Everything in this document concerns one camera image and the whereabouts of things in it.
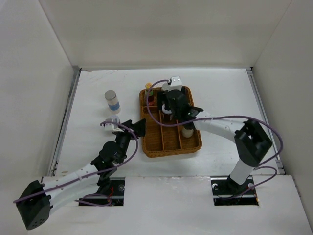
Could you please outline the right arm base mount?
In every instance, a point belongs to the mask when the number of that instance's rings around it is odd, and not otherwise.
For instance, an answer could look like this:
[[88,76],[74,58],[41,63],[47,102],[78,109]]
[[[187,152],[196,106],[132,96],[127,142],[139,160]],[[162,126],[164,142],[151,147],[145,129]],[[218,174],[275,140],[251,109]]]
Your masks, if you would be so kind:
[[242,185],[230,179],[211,180],[213,203],[215,206],[258,206],[254,181],[250,177]]

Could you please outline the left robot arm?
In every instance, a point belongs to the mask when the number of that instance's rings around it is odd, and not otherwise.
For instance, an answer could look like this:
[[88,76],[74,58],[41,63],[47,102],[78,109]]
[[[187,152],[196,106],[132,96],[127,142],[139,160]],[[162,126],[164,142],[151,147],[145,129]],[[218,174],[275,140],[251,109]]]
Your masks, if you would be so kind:
[[48,183],[31,182],[19,199],[14,201],[25,228],[30,231],[44,224],[59,208],[72,201],[91,205],[87,197],[108,193],[110,177],[132,157],[127,156],[131,141],[146,134],[146,119],[135,123],[128,120],[120,123],[112,117],[101,123],[105,131],[115,135],[115,140],[106,142],[98,156],[75,172]]

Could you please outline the silver-topped white seasoning grinder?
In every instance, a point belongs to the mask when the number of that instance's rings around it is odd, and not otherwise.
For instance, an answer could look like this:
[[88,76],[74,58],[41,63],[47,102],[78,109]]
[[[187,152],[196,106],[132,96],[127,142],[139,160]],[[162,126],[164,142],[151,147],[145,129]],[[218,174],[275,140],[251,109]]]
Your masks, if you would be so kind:
[[194,130],[195,130],[194,124],[188,123],[188,124],[185,124],[182,126],[181,134],[185,138],[190,138],[190,137],[192,137]]

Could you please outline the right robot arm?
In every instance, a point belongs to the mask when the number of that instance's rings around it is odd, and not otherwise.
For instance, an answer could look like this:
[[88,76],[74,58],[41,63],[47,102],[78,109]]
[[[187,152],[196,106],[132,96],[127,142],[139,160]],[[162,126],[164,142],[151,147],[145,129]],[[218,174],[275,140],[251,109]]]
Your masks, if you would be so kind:
[[217,187],[222,195],[238,195],[246,190],[250,173],[272,147],[260,123],[251,118],[243,122],[216,119],[202,108],[192,106],[180,90],[158,92],[157,99],[165,120],[181,123],[181,134],[185,138],[191,137],[194,131],[206,131],[236,145],[239,159],[227,179]]

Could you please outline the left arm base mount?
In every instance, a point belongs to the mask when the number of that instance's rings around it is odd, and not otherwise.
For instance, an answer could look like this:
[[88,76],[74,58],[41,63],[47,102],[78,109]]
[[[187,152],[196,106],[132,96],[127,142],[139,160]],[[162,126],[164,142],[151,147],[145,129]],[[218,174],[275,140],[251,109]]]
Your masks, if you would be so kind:
[[110,178],[108,185],[76,200],[79,206],[117,207],[124,205],[125,178]]

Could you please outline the white-lid dark spice jar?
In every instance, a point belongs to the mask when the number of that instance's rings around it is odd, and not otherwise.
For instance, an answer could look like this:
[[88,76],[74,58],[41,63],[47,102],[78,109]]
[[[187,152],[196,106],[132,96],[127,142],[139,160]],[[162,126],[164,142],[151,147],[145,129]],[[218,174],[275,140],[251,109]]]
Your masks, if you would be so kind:
[[166,109],[165,104],[162,105],[162,115],[163,115],[164,122],[170,122],[173,119],[172,111]]

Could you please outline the blue-label jar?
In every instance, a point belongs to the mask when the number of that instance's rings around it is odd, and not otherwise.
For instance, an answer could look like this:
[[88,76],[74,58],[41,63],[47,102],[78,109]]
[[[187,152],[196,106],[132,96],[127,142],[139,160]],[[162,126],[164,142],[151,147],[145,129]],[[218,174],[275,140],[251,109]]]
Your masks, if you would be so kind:
[[168,91],[170,91],[170,90],[171,90],[171,84],[169,84],[169,83],[167,83],[167,82],[163,83],[163,84],[162,84],[162,87],[161,87],[161,90],[162,90],[163,92],[168,92]]
[[105,99],[107,101],[109,110],[113,114],[118,114],[120,113],[120,104],[117,98],[117,94],[114,90],[107,90],[105,92]]

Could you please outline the red sauce bottle yellow cap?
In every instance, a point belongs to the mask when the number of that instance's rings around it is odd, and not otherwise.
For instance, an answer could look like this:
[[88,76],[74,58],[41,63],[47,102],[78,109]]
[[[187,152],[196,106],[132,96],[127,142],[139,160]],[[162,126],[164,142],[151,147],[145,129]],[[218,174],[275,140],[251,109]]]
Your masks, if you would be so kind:
[[153,90],[150,90],[151,86],[151,83],[145,85],[145,104],[149,106],[153,106],[155,102]]

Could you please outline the brown wicker divided basket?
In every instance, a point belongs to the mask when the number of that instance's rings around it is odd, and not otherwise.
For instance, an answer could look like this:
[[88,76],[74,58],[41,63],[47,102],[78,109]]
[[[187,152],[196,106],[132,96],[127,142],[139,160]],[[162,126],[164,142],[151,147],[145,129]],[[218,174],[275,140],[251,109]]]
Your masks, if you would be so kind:
[[157,106],[157,93],[161,88],[153,88],[154,104],[149,107],[149,112],[144,101],[145,91],[139,93],[140,118],[146,119],[146,134],[142,140],[142,150],[149,158],[173,156],[178,154],[195,153],[202,147],[199,131],[194,131],[192,136],[186,138],[182,135],[182,126],[164,127],[157,124],[156,119],[163,124],[176,124],[176,121],[165,118],[162,110]]

